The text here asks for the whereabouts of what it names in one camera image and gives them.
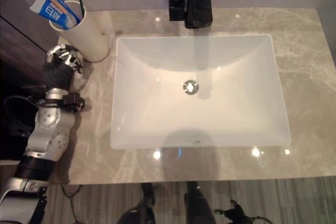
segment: white rectangular sink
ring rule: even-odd
[[[111,123],[114,149],[289,144],[272,37],[119,38]]]

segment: faucet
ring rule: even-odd
[[[184,25],[188,29],[210,26],[212,23],[211,0],[187,0]]]

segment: black cable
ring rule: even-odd
[[[23,95],[10,95],[6,97],[6,99],[4,100],[4,103],[6,103],[8,100],[13,99],[13,98],[25,100],[29,102],[31,105],[33,105],[34,107],[38,107],[37,103],[31,101],[31,97],[24,97]]]
[[[267,219],[266,217],[261,217],[261,216],[257,216],[257,217],[252,217],[250,218],[250,220],[252,221],[252,223],[255,221],[255,220],[263,220],[269,224],[273,224],[273,222],[271,222],[269,219]]]
[[[62,188],[62,191],[63,191],[63,194],[65,197],[67,197],[69,200],[70,200],[70,206],[71,206],[71,211],[72,211],[72,215],[73,215],[73,218],[75,219],[75,222],[74,224],[83,224],[83,222],[80,222],[77,217],[76,217],[76,214],[75,214],[75,209],[73,208],[73,202],[72,202],[72,198],[73,196],[75,196],[77,193],[79,193],[79,190],[82,188],[82,185],[80,185],[77,190],[73,193],[73,194],[67,194],[63,185],[61,185],[61,188]]]

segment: sink drain stopper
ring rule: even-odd
[[[186,94],[196,94],[198,92],[198,83],[194,80],[188,80],[183,84],[183,90]]]

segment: dark wood panel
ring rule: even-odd
[[[34,0],[0,0],[0,14],[47,51],[57,43],[58,36],[48,20],[29,9],[33,2]]]
[[[0,18],[1,75],[14,85],[43,84],[45,53]]]

